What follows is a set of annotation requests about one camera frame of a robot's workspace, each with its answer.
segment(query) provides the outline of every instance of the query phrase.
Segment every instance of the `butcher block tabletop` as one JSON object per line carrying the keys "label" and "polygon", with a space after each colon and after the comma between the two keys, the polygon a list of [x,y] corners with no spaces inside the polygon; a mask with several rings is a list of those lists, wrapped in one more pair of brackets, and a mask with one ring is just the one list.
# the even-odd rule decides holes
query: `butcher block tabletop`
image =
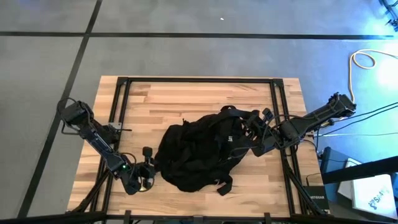
{"label": "butcher block tabletop", "polygon": [[[116,88],[117,76],[102,76],[95,98],[95,119],[102,125],[108,123],[109,112]],[[305,115],[305,105],[298,78],[284,78],[285,94],[289,113]],[[115,121],[124,93],[122,87]],[[279,111],[282,102],[276,89]],[[130,152],[137,162],[144,160],[142,148],[152,147],[154,155],[166,129],[182,120],[196,121],[204,115],[218,113],[224,105],[235,105],[241,110],[272,110],[270,85],[265,83],[185,83],[185,82],[133,82],[131,83],[120,152]],[[319,173],[317,155],[309,142],[299,145],[298,164],[302,179]],[[68,209],[73,210],[95,184],[100,155],[87,143],[83,145]],[[280,152],[273,150],[261,157],[249,151],[231,171],[233,187],[230,193],[221,196],[219,186],[208,185],[198,192],[188,193],[166,182],[160,173],[155,184],[147,192],[128,195],[120,180],[113,181],[108,214],[124,215],[131,210],[134,215],[155,216],[217,216],[217,217],[263,217],[269,212],[272,217],[289,217],[284,175]],[[310,177],[311,185],[323,185],[320,175]],[[101,210],[104,186],[98,199]],[[300,213],[299,197],[292,183],[296,213]]]}

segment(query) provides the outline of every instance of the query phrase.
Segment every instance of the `black metal frame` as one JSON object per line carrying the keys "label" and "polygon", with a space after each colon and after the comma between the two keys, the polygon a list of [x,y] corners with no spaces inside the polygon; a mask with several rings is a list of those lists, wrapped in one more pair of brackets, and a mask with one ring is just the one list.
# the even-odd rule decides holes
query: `black metal frame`
{"label": "black metal frame", "polygon": [[[127,108],[127,101],[129,97],[129,90],[132,82],[191,82],[191,83],[264,83],[270,84],[271,88],[271,98],[272,106],[274,107],[274,114],[279,115],[279,108],[276,96],[275,87],[279,87],[280,97],[282,101],[282,108],[284,114],[289,114],[287,107],[287,101],[284,90],[283,79],[280,78],[169,78],[169,77],[118,77],[116,82],[116,89],[114,92],[111,112],[109,115],[109,122],[114,122],[116,109],[119,101],[119,96],[121,88],[125,85],[124,94],[121,104],[121,110],[119,114],[119,122],[123,128],[124,115]],[[280,118],[277,116],[276,123],[280,123]],[[114,150],[118,150],[119,141],[114,145]],[[101,159],[98,166],[98,173],[96,178],[96,184],[89,193],[87,197],[87,202],[91,202],[90,211],[84,212],[84,208],[75,209],[72,212],[67,212],[61,215],[47,215],[41,217],[19,217],[10,220],[0,220],[2,223],[87,223],[87,222],[97,222],[103,221],[105,223],[107,220],[124,220],[125,224],[130,224],[133,220],[185,220],[193,221],[195,224],[203,223],[207,221],[230,221],[230,222],[263,222],[265,224],[271,224],[272,222],[295,222],[295,223],[376,223],[376,222],[364,222],[359,220],[350,220],[335,218],[332,216],[313,216],[307,215],[305,200],[303,200],[303,195],[299,194],[300,197],[300,208],[302,214],[296,214],[294,208],[294,199],[292,195],[292,186],[290,180],[293,181],[294,185],[297,187],[298,192],[307,194],[305,189],[301,185],[300,179],[300,169],[295,154],[292,154],[292,163],[294,167],[294,176],[292,176],[291,168],[287,161],[287,156],[284,150],[280,151],[282,168],[284,172],[285,188],[287,194],[287,202],[289,206],[290,217],[277,218],[271,217],[270,213],[264,213],[263,217],[203,217],[203,216],[153,216],[153,215],[131,215],[130,210],[126,210],[124,215],[107,215],[109,198],[111,194],[111,187],[113,178],[108,175],[108,181],[106,183],[103,206],[100,212],[96,211],[98,204],[98,189],[99,184],[103,183],[107,172],[104,167],[104,161]]]}
{"label": "black metal frame", "polygon": [[[285,114],[288,114],[288,109],[287,109],[287,103],[286,103],[286,97],[285,97],[285,91],[284,91],[284,84],[283,84],[283,79],[280,78],[275,78],[275,79],[269,79],[269,78],[170,78],[170,77],[118,77],[118,80],[116,82],[116,89],[115,93],[113,96],[113,102],[112,102],[112,107],[111,107],[111,112],[109,115],[109,122],[114,122],[115,114],[116,114],[116,109],[117,105],[119,102],[119,95],[120,91],[123,85],[124,87],[124,94],[123,94],[123,99],[122,99],[122,105],[120,109],[120,115],[119,115],[119,122],[122,125],[123,128],[123,122],[124,122],[124,114],[126,112],[126,107],[127,107],[127,101],[129,97],[129,90],[131,87],[132,82],[190,82],[190,83],[200,83],[200,82],[205,82],[205,83],[264,83],[264,84],[270,84],[271,88],[271,98],[272,98],[272,106],[274,107],[274,114],[277,116],[279,115],[279,109],[278,109],[278,102],[277,102],[277,97],[276,97],[276,90],[275,86],[280,88],[280,95],[282,98],[282,107],[284,110]],[[276,122],[280,122],[280,118],[277,116],[276,117]],[[117,142],[114,145],[114,150],[118,150],[119,148],[119,142]],[[287,156],[285,151],[280,151],[280,156],[282,158],[282,163],[286,161]],[[294,171],[296,176],[300,179],[300,171],[299,171],[299,165],[297,161],[297,157],[294,155],[295,160],[292,160],[292,163],[294,165]],[[294,208],[294,200],[293,200],[293,194],[292,194],[292,186],[290,184],[290,179],[289,176],[287,175],[289,164],[283,164],[283,171],[284,171],[284,179],[285,179],[285,188],[286,188],[286,194],[287,194],[287,202],[289,205],[289,213],[294,214],[295,213],[295,208]],[[100,160],[99,166],[98,166],[98,173],[97,173],[97,179],[96,181],[99,181],[100,174],[104,171],[104,161]],[[104,200],[103,200],[103,206],[101,211],[106,212],[108,209],[109,205],[109,197],[111,194],[111,186],[112,186],[112,181],[113,178],[111,176],[108,177],[107,183],[106,183],[106,188],[105,188],[105,193],[104,193]],[[93,198],[93,203],[90,205],[90,211],[94,212],[96,211],[96,206],[97,206],[97,201],[98,201],[98,194],[96,194]],[[302,199],[300,198],[300,208],[303,214],[305,214],[305,205],[303,204]]]}

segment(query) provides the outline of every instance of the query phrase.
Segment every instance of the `floor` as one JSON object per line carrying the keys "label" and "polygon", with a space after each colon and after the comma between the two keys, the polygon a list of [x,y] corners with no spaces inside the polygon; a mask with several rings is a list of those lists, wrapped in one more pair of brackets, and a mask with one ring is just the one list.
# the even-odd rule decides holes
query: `floor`
{"label": "floor", "polygon": [[[90,22],[96,3],[98,17]],[[52,125],[57,128],[57,101],[70,94],[92,105],[101,75],[299,77],[311,111],[336,91],[348,94],[348,59],[354,51],[398,54],[398,37],[387,36],[397,35],[385,26],[387,21],[377,0],[2,0],[0,218],[17,216],[45,144],[51,151],[28,215],[65,211],[83,141],[58,132],[51,144],[47,135]],[[280,35],[89,38],[90,32]],[[365,35],[378,36],[368,40]],[[374,56],[375,69],[353,67],[357,113],[398,97],[398,63]],[[371,64],[364,57],[359,62]],[[397,132],[394,114],[389,111],[338,133]],[[398,155],[395,139],[324,137],[319,148],[330,146],[367,162]]]}

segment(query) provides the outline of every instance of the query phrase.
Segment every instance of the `black cable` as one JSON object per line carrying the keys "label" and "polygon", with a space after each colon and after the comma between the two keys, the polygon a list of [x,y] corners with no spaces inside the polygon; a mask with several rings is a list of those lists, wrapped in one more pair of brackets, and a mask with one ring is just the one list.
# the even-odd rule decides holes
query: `black cable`
{"label": "black cable", "polygon": [[[317,136],[319,135],[319,129],[320,129],[320,125],[319,125],[319,127],[318,127],[318,130],[317,130]],[[318,143],[319,143],[319,138],[317,138],[317,143],[315,144],[315,150],[317,150],[317,154],[318,154]]]}
{"label": "black cable", "polygon": [[309,176],[312,176],[312,175],[317,175],[317,174],[321,174],[321,173],[310,174],[310,175],[307,175],[307,176],[305,177],[305,181],[306,181],[306,183],[307,183],[307,186],[310,185],[310,183],[308,182],[308,177],[309,177]]}
{"label": "black cable", "polygon": [[72,100],[74,103],[76,103],[76,100],[73,99],[73,98],[71,98],[71,97],[66,97],[66,98],[64,98],[64,99],[62,99],[62,100],[60,100],[60,101],[58,101],[58,103],[57,103],[57,113],[58,113],[59,115],[61,115],[61,112],[60,112],[60,103],[61,103],[61,102],[64,102],[64,101],[68,101],[68,100]]}
{"label": "black cable", "polygon": [[334,159],[327,159],[326,161],[347,162],[347,161],[336,161],[336,160],[334,160]]}
{"label": "black cable", "polygon": [[387,108],[387,107],[389,107],[389,106],[393,106],[393,105],[396,105],[396,104],[398,104],[398,102],[391,103],[391,104],[389,104],[389,105],[387,105],[387,106],[380,107],[380,108],[378,108],[378,109],[376,109],[376,110],[374,110],[374,111],[370,111],[370,112],[366,112],[366,113],[363,113],[363,114],[351,116],[351,117],[349,117],[349,118],[337,120],[337,121],[335,121],[335,122],[345,121],[345,120],[348,120],[348,119],[353,119],[353,118],[357,118],[357,117],[364,116],[364,115],[367,115],[367,114],[371,114],[371,113],[374,113],[374,112],[376,112],[376,111],[379,111],[379,110],[381,110],[381,109],[384,109],[384,108]]}
{"label": "black cable", "polygon": [[[334,159],[327,159],[326,161],[346,162],[346,161],[336,161],[336,160],[334,160]],[[307,176],[305,177],[305,181],[306,181],[306,183],[307,183],[307,186],[310,185],[310,183],[308,182],[308,177],[310,177],[310,176],[312,176],[312,175],[317,175],[317,174],[321,174],[321,173],[310,174],[310,175],[307,175]]]}
{"label": "black cable", "polygon": [[341,128],[338,128],[338,129],[335,129],[335,130],[332,130],[332,131],[329,131],[328,133],[325,133],[325,134],[322,134],[322,135],[327,135],[327,134],[330,134],[330,133],[334,133],[335,131],[338,131],[338,130],[341,130],[341,129],[343,129],[343,128],[346,128],[346,127],[348,127],[348,126],[350,126],[350,125],[352,125],[352,124],[355,124],[355,123],[364,121],[364,120],[366,120],[366,119],[369,119],[369,118],[371,118],[371,117],[373,117],[373,116],[376,116],[376,115],[378,115],[378,114],[381,114],[381,113],[383,113],[383,112],[389,111],[389,110],[394,109],[394,108],[396,108],[396,107],[398,107],[398,106],[394,106],[394,107],[392,107],[392,108],[389,108],[389,109],[386,109],[386,110],[382,110],[382,111],[380,111],[380,112],[378,112],[378,113],[375,113],[375,114],[373,114],[373,115],[371,115],[371,116],[368,116],[368,117],[366,117],[366,118],[363,118],[363,119],[360,119],[360,120],[351,122],[350,124],[347,124],[346,126],[343,126],[343,127],[341,127]]}
{"label": "black cable", "polygon": [[290,154],[289,154],[289,155],[286,155],[286,156],[292,156],[293,154],[296,154],[296,152],[298,151],[298,149],[299,149],[299,145],[297,144],[297,145],[295,145],[294,151],[293,151],[293,152],[290,152]]}
{"label": "black cable", "polygon": [[311,143],[315,147],[315,150],[318,152],[318,148],[317,148],[317,146],[315,145],[315,143],[313,141],[310,141],[308,139],[303,139],[303,141]]}
{"label": "black cable", "polygon": [[134,173],[134,171],[136,169],[137,158],[130,152],[121,152],[120,155],[130,155],[130,156],[132,156],[134,158],[134,165],[132,166],[132,171],[131,171],[130,177],[129,177],[129,179],[131,179],[131,176],[132,176],[132,174]]}
{"label": "black cable", "polygon": [[65,130],[65,122],[61,119],[61,121],[62,121],[62,128],[61,128],[61,133],[62,134],[68,134],[68,135],[79,135],[79,129],[77,129],[77,128],[74,128],[73,126],[68,126],[68,128],[70,128],[70,129],[72,129],[72,130],[75,130],[76,132],[75,133],[68,133],[68,132],[65,132],[64,130]]}

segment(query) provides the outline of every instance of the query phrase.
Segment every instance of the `black backpack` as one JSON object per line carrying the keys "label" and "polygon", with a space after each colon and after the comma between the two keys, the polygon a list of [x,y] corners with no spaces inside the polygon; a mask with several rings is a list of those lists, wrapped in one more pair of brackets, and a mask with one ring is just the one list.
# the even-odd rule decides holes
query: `black backpack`
{"label": "black backpack", "polygon": [[184,192],[225,183],[217,191],[227,194],[233,181],[229,172],[252,146],[246,133],[248,123],[255,119],[258,123],[258,110],[248,112],[224,106],[218,114],[171,125],[155,155],[156,171]]}

